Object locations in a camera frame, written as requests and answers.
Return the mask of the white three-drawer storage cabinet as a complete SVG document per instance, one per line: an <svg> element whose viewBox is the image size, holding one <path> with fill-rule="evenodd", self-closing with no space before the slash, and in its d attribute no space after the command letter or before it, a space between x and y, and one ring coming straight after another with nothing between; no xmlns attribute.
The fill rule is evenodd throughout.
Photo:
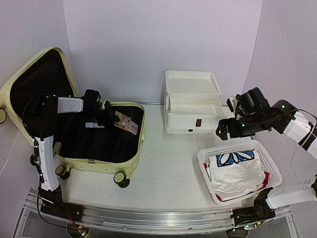
<svg viewBox="0 0 317 238"><path fill-rule="evenodd" d="M211 72L165 72L164 129L168 134L203 134L216 130L227 118L221 89Z"/></svg>

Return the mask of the white printed t-shirt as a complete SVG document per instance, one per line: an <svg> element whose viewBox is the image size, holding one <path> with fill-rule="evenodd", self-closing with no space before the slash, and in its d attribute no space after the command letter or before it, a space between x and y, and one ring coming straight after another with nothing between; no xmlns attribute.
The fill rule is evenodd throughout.
<svg viewBox="0 0 317 238"><path fill-rule="evenodd" d="M256 150L208 157L211 185L221 200L244 196L261 189L266 178Z"/></svg>

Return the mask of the pale green hard-shell suitcase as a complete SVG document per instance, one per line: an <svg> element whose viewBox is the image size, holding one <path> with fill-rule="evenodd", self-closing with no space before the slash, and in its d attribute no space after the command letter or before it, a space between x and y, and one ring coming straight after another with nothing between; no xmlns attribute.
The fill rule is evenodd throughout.
<svg viewBox="0 0 317 238"><path fill-rule="evenodd" d="M145 109L76 91L62 49L41 50L0 90L1 109L34 149L31 164L42 188L55 190L72 169L108 173L121 188L139 163Z"/></svg>

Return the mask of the white plastic mesh basket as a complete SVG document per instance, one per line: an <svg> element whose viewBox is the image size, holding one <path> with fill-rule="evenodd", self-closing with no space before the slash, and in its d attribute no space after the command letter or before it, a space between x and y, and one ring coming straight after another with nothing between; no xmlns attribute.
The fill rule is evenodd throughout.
<svg viewBox="0 0 317 238"><path fill-rule="evenodd" d="M256 150L260 157L261 162L261 168L265 172L270 173L268 184L265 188L270 187L276 187L279 186L282 183L282 175L280 174L280 171L275 164L274 160L270 156L270 154L267 152L267 150L262 146L260 142L257 140L242 140L242 139L233 139L228 140L222 145L209 147L200 150L197 153L196 162L199 165L200 171L202 173L202 176L204 178L204 182L206 186L208 187L209 194L211 195L212 200L215 204L223 207L242 207L242 206L248 206L250 205L250 199L252 197L257 196L263 189L260 189L258 191L249 193L247 195L244 195L242 197L238 197L235 199L227 200L227 201L220 201L217 199L216 194L214 193L213 188L210 184L209 176L206 172L206 169L204 167L204 163L208 163L208 157L213 155L221 155L231 152L238 152L238 151L245 151L245 150Z"/></svg>

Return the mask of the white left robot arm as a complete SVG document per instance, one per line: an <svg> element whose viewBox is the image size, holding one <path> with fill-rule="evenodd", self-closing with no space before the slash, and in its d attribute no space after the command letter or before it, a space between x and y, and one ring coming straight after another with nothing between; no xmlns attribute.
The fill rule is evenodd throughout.
<svg viewBox="0 0 317 238"><path fill-rule="evenodd" d="M95 90L88 90L83 97L40 94L28 102L22 113L23 126L33 141L34 163L40 182L39 196L43 206L57 217L69 214L73 208L63 201L54 170L53 136L57 129L58 115L84 112L96 119L101 127L118 122L119 118L112 111L110 102L101 105L99 100L100 94Z"/></svg>

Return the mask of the grey lipstick tube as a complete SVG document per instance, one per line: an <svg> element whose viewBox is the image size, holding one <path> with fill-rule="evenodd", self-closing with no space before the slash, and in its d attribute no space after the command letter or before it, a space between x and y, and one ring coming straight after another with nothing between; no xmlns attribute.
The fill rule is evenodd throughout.
<svg viewBox="0 0 317 238"><path fill-rule="evenodd" d="M85 123L86 128L105 128L104 125L98 125L97 122L87 122Z"/></svg>

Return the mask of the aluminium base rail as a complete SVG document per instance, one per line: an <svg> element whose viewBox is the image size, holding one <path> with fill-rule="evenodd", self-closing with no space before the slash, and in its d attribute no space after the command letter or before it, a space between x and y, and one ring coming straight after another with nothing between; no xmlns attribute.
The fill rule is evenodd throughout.
<svg viewBox="0 0 317 238"><path fill-rule="evenodd" d="M265 221L237 225L232 209L135 211L83 206L64 218L43 212L33 189L27 194L15 238L297 238L292 211L279 208Z"/></svg>

